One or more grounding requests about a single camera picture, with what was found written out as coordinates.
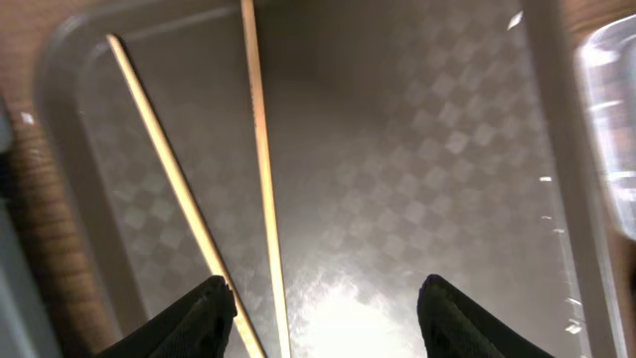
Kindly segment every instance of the black object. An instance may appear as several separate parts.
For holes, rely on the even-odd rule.
[[[236,315],[226,281],[212,276],[97,358],[220,358]]]
[[[436,274],[419,290],[417,318],[429,358],[552,357]]]

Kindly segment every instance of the wooden chopstick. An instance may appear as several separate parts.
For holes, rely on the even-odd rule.
[[[249,321],[249,317],[245,312],[245,309],[240,301],[240,297],[235,289],[235,285],[228,274],[228,270],[226,269],[223,260],[221,259],[221,255],[217,250],[217,247],[214,245],[212,236],[208,231],[208,227],[206,226],[201,213],[199,212],[199,208],[196,205],[196,202],[192,196],[192,192],[186,183],[186,179],[184,178],[181,169],[177,163],[177,159],[175,158],[174,153],[172,152],[170,145],[168,143],[168,139],[166,138],[161,125],[155,115],[150,102],[148,101],[148,97],[137,78],[132,66],[130,65],[130,61],[126,56],[121,43],[114,35],[106,35],[106,39],[108,40],[108,44],[110,45],[110,49],[115,55],[117,63],[121,68],[121,72],[123,73],[126,83],[128,84],[128,88],[130,89],[130,93],[132,94],[135,104],[137,105],[137,109],[139,110],[139,114],[141,114],[141,118],[148,130],[148,134],[150,135],[150,139],[152,140],[152,144],[159,155],[159,159],[161,160],[161,164],[163,165],[166,174],[168,175],[168,180],[170,181],[170,185],[172,186],[172,190],[175,192],[177,196],[177,200],[179,201],[179,206],[181,206],[181,210],[186,216],[186,220],[190,225],[190,230],[195,236],[197,243],[199,244],[199,248],[203,253],[203,257],[208,264],[208,268],[213,274],[220,274],[225,279],[232,291],[235,294],[235,301],[237,303],[237,311],[238,315],[235,317],[235,325],[237,326],[238,333],[240,334],[240,338],[242,339],[245,347],[247,348],[247,352],[249,353],[249,357],[251,358],[260,358],[264,357],[265,354],[263,349],[256,337],[256,333]]]
[[[265,104],[258,57],[258,39],[256,36],[256,20],[252,0],[241,0],[242,24],[247,53],[247,69],[251,87],[251,103],[253,106],[254,129],[256,132],[256,149],[258,151],[258,169],[260,172],[260,190],[262,208],[267,231],[267,251],[269,252],[269,270],[271,272],[271,288],[274,294],[274,308],[278,326],[280,353],[283,358],[291,357],[289,343],[289,326],[287,324],[287,304],[285,302],[285,285],[280,261],[280,243],[276,223],[271,165],[269,163],[269,142],[267,139],[267,123],[265,121]]]

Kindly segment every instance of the chopstick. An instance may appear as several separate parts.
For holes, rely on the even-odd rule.
[[[128,84],[128,89],[133,96],[133,99],[135,101],[137,109],[139,110],[139,114],[141,114],[141,118],[143,119],[152,144],[154,145],[155,150],[159,155],[161,164],[163,165],[163,168],[168,175],[168,180],[170,181],[172,190],[177,196],[179,206],[181,206],[181,210],[186,216],[186,220],[188,221],[190,230],[192,230],[192,233],[197,240],[197,244],[199,244],[199,248],[201,249],[203,257],[208,264],[208,268],[213,274],[222,275],[230,286],[230,289],[235,294],[235,301],[237,303],[238,312],[238,315],[235,317],[235,325],[237,326],[240,338],[245,344],[245,348],[247,348],[249,357],[264,357],[265,354],[262,346],[260,345],[254,328],[249,321],[247,313],[245,312],[239,294],[235,289],[235,285],[230,278],[228,270],[226,269],[221,258],[221,254],[217,250],[212,236],[210,235],[210,232],[203,220],[203,217],[199,212],[195,199],[192,196],[192,192],[190,191],[186,179],[181,172],[181,169],[179,168],[177,159],[175,158],[175,155],[170,148],[170,144],[168,143],[168,139],[166,138],[166,135],[163,132],[161,125],[159,124],[157,116],[155,115],[150,102],[148,101],[148,97],[146,96],[146,93],[144,92],[143,87],[141,86],[141,83],[137,78],[137,75],[132,69],[130,61],[128,60],[128,57],[126,56],[126,53],[123,50],[123,47],[121,46],[119,40],[112,34],[106,35],[106,39],[108,40],[110,49],[114,53],[117,63],[119,64],[119,68],[121,69],[121,72],[125,77],[126,83]]]
[[[260,172],[260,191],[262,193],[262,208],[267,232],[267,251],[269,252],[269,270],[271,272],[271,288],[274,294],[276,325],[278,326],[281,356],[283,358],[290,358],[291,347],[289,343],[289,326],[287,323],[287,304],[285,301],[285,285],[280,260],[280,243],[276,224],[271,164],[269,163],[269,142],[267,139],[265,104],[258,57],[258,38],[256,35],[254,4],[252,0],[241,0],[240,7],[245,36],[247,70],[249,72],[249,84],[251,87],[251,103],[256,134],[256,149],[258,152],[258,169]]]

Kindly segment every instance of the wood grain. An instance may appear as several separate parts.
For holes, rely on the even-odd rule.
[[[85,264],[88,253],[34,113],[33,76],[53,29],[97,1],[5,0],[0,11],[0,91],[15,138],[0,158],[0,187],[66,357],[90,357],[114,343],[118,332],[98,279]]]

